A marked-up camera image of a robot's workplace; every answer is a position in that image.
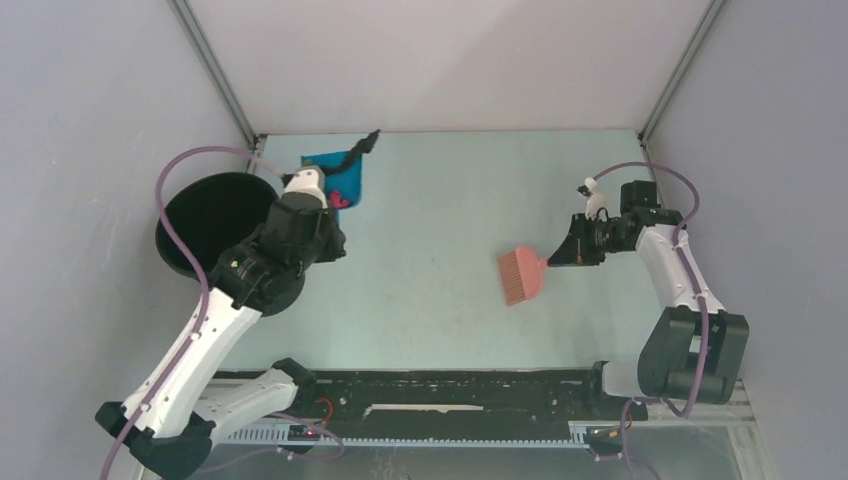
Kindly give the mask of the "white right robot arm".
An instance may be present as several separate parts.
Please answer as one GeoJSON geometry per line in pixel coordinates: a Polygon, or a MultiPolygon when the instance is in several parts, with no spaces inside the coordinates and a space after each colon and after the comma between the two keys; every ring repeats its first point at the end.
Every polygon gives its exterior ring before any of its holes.
{"type": "Polygon", "coordinates": [[[587,199],[586,210],[572,216],[548,266],[597,266],[610,254],[634,252],[662,309],[639,357],[602,364],[601,379],[583,388],[585,411],[606,418],[620,407],[622,397],[727,403],[749,325],[710,292],[694,261],[682,215],[659,205],[652,181],[624,184],[616,217],[606,214],[595,179],[587,178],[579,191],[587,199]]]}

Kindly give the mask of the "blue dustpan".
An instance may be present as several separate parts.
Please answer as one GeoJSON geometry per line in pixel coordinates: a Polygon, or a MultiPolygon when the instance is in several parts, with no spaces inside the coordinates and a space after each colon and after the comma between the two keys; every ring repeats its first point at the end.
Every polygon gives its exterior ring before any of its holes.
{"type": "MultiPolygon", "coordinates": [[[[305,155],[301,157],[301,165],[314,165],[319,167],[321,167],[322,165],[339,165],[345,153],[346,151],[338,151],[315,155],[305,155]]],[[[327,196],[327,199],[332,191],[338,190],[342,193],[344,198],[352,202],[352,205],[346,209],[352,209],[360,203],[362,197],[362,158],[363,156],[356,161],[355,165],[350,170],[343,174],[333,176],[325,175],[324,191],[327,196]]],[[[336,222],[339,222],[340,213],[346,209],[335,209],[336,222]]]]}

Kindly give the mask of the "pink hand brush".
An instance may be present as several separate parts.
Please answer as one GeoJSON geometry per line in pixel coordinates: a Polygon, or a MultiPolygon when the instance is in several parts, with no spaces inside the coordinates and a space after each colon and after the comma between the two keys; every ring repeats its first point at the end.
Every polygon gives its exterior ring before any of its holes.
{"type": "Polygon", "coordinates": [[[539,256],[534,248],[516,247],[500,255],[496,264],[507,306],[532,300],[541,292],[548,259],[539,256]]]}

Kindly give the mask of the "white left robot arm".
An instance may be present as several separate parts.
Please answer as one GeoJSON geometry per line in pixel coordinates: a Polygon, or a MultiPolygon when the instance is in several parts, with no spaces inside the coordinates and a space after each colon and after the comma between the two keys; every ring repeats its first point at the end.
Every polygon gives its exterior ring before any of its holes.
{"type": "Polygon", "coordinates": [[[282,312],[303,290],[306,270],[343,256],[333,205],[316,193],[285,193],[266,221],[201,273],[191,319],[146,382],[124,402],[106,402],[96,421],[163,479],[187,479],[214,446],[278,411],[304,416],[316,379],[291,358],[216,399],[201,395],[236,342],[262,317],[282,312]]]}

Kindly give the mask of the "black paper scrap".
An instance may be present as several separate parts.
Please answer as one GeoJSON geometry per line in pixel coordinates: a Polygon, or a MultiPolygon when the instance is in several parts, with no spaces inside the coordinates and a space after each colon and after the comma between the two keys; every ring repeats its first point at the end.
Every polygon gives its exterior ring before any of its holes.
{"type": "Polygon", "coordinates": [[[339,175],[347,172],[355,165],[356,161],[360,157],[370,154],[373,151],[379,139],[380,133],[380,129],[370,132],[366,137],[358,140],[357,143],[343,155],[342,161],[339,165],[322,165],[320,167],[321,171],[326,176],[339,175]]]}

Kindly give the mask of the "pink paper scrap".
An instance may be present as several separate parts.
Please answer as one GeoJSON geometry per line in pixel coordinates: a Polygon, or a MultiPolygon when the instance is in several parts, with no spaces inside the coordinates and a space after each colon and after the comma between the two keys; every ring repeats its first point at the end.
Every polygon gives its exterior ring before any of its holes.
{"type": "Polygon", "coordinates": [[[349,208],[352,205],[352,202],[344,198],[340,191],[334,190],[328,196],[328,204],[333,209],[343,210],[349,208]]]}

